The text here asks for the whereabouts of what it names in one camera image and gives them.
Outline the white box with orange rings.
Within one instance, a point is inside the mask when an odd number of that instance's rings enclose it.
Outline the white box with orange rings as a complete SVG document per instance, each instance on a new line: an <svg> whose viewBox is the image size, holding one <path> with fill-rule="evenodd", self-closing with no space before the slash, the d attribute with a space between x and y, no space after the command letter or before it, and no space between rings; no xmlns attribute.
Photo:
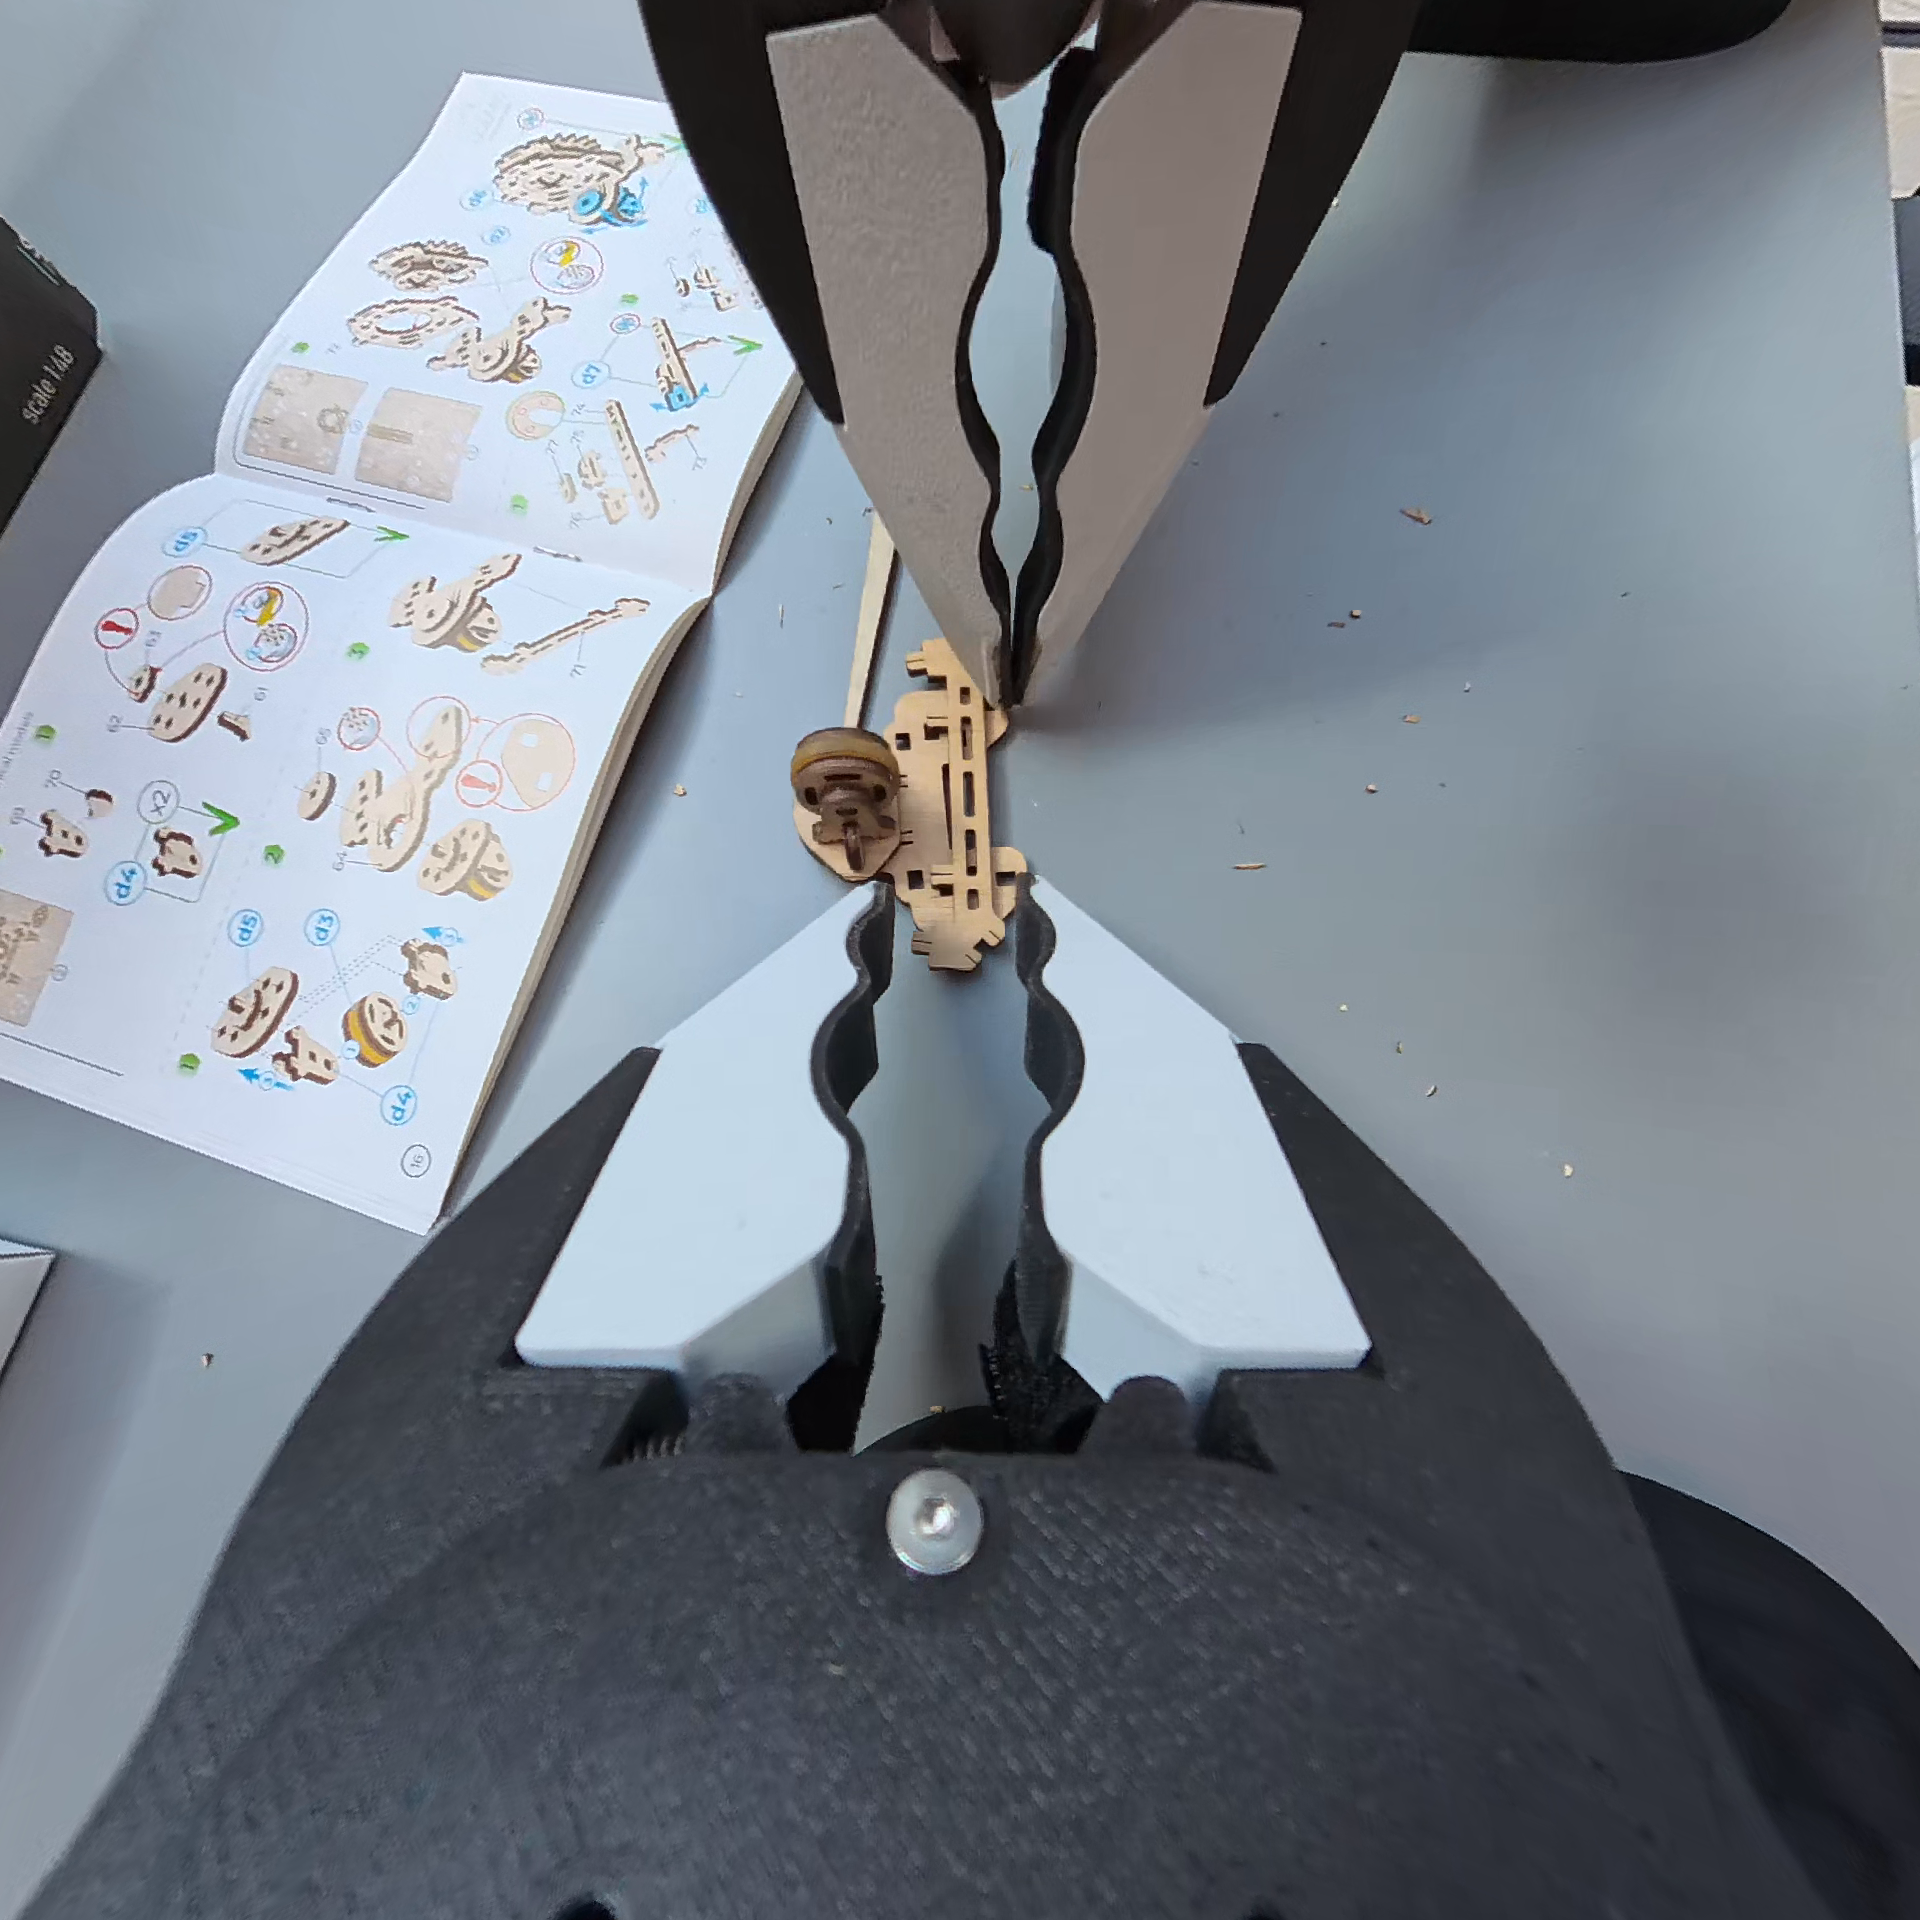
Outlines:
<svg viewBox="0 0 1920 1920"><path fill-rule="evenodd" d="M0 1367L5 1372L19 1331L56 1266L48 1246L2 1237L0 1245Z"/></svg>

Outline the wooden wheel part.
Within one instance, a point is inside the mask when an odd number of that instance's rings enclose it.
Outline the wooden wheel part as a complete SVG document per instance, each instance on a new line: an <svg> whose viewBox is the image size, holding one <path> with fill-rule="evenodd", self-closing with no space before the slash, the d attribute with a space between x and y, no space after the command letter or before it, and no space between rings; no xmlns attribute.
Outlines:
<svg viewBox="0 0 1920 1920"><path fill-rule="evenodd" d="M900 841L898 756L879 732L822 729L791 756L792 827L837 874L872 880Z"/></svg>

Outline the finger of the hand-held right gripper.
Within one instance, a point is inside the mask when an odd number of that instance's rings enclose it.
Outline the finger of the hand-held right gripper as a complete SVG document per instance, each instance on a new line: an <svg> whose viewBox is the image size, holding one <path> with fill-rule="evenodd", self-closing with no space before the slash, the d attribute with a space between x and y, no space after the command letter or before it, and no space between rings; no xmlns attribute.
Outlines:
<svg viewBox="0 0 1920 1920"><path fill-rule="evenodd" d="M1112 3L1050 72L1028 203L1064 289L1034 458L1011 697L1061 664L1209 421L1242 247L1303 12Z"/></svg>
<svg viewBox="0 0 1920 1920"><path fill-rule="evenodd" d="M1002 147L932 3L766 39L839 441L969 676L1011 703L994 544L998 443L965 359L998 247Z"/></svg>

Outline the slotted wooden strip part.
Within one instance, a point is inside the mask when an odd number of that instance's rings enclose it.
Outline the slotted wooden strip part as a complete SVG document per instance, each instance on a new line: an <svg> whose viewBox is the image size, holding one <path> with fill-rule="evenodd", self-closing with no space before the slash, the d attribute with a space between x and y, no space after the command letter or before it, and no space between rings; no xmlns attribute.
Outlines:
<svg viewBox="0 0 1920 1920"><path fill-rule="evenodd" d="M998 847L990 823L985 754L1005 716L985 705L944 636L923 640L905 667L923 687L898 697L885 729L900 775L889 874L917 924L910 949L969 974L981 949L1002 939L1026 873L1023 851Z"/></svg>

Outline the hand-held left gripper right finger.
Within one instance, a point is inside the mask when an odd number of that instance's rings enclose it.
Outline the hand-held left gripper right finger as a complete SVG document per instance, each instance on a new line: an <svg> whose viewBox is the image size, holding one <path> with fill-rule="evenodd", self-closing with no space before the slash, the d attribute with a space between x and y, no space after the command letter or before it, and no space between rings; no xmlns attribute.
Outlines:
<svg viewBox="0 0 1920 1920"><path fill-rule="evenodd" d="M1202 1407L1221 1372L1351 1367L1369 1331L1233 1034L1047 880L1015 974L1047 1113L985 1381L1011 1433L1081 1433L1130 1377Z"/></svg>

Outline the open instruction booklet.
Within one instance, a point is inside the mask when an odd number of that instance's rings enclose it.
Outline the open instruction booklet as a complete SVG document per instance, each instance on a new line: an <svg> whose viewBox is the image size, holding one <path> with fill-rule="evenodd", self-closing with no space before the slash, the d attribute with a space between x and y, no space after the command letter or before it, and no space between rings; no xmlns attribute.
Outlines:
<svg viewBox="0 0 1920 1920"><path fill-rule="evenodd" d="M2 726L2 1077L434 1225L798 396L666 105L460 78Z"/></svg>

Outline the black model kit box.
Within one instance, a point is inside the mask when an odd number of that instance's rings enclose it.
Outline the black model kit box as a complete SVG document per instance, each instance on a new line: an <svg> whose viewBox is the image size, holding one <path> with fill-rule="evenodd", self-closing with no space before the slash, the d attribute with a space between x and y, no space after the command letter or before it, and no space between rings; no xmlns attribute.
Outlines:
<svg viewBox="0 0 1920 1920"><path fill-rule="evenodd" d="M2 525L30 492L98 363L96 304L2 223Z"/></svg>

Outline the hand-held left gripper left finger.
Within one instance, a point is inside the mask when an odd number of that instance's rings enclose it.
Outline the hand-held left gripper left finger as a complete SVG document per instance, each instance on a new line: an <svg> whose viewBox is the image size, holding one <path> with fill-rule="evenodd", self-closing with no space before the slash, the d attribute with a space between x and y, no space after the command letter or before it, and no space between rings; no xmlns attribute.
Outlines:
<svg viewBox="0 0 1920 1920"><path fill-rule="evenodd" d="M515 1331L533 1364L763 1381L855 1427L882 1281L852 1100L874 1077L889 880L852 888L679 1021Z"/></svg>

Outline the thin wooden stick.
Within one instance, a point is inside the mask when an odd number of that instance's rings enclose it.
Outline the thin wooden stick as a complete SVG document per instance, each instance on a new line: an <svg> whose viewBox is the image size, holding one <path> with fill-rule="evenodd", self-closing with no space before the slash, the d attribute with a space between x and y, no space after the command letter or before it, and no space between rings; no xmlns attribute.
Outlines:
<svg viewBox="0 0 1920 1920"><path fill-rule="evenodd" d="M864 559L864 577L859 587L852 668L850 668L846 713L842 713L846 729L864 729L867 687L874 676L879 636L882 636L882 620L889 609L895 564L898 564L895 537L890 537L889 525L882 521L879 508L872 508L867 511L867 559Z"/></svg>

